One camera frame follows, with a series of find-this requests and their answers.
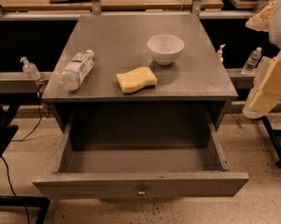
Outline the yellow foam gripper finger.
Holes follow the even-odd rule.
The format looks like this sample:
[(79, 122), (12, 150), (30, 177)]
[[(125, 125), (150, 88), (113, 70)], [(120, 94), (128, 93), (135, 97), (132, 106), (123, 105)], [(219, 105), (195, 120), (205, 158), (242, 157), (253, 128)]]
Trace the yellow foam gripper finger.
[(263, 57), (259, 63), (243, 108), (249, 119), (259, 119), (272, 111), (281, 101), (281, 51), (272, 59)]
[(272, 16), (274, 6), (276, 2), (273, 1), (269, 3), (264, 9), (259, 13), (254, 15), (246, 22), (246, 28), (258, 31), (258, 32), (268, 32), (269, 31), (269, 21)]

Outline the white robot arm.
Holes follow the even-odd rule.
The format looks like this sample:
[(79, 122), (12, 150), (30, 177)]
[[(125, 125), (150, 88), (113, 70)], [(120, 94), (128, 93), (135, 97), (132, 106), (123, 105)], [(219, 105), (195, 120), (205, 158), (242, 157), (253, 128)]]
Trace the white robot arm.
[(281, 101), (281, 0), (274, 0), (246, 22), (246, 27), (269, 33), (269, 41), (280, 48), (272, 59), (263, 58), (253, 79), (243, 108), (250, 119), (259, 119), (271, 112)]

